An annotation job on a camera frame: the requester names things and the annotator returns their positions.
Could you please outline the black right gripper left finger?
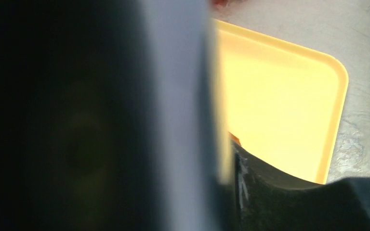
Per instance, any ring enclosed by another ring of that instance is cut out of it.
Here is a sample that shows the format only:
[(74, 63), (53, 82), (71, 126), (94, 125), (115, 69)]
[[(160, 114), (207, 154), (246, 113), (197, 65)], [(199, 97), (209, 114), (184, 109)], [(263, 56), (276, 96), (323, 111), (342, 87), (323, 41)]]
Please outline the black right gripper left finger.
[(140, 0), (0, 0), (0, 231), (156, 231)]

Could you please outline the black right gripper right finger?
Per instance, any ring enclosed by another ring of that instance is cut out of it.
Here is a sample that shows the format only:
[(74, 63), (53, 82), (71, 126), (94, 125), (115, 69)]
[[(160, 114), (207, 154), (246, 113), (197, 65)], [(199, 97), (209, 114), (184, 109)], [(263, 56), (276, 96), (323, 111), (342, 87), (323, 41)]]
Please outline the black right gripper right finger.
[(317, 184), (233, 150), (241, 230), (370, 231), (370, 178)]

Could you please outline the red three-tier cake stand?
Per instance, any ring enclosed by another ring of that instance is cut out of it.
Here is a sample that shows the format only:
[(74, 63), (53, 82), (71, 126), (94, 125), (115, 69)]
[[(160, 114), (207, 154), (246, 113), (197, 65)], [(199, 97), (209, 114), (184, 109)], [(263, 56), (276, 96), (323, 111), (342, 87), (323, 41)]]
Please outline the red three-tier cake stand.
[(214, 6), (223, 6), (223, 7), (226, 7), (226, 6), (229, 6), (233, 3), (239, 3), (239, 2), (243, 2), (244, 0), (211, 0), (211, 3), (212, 5)]

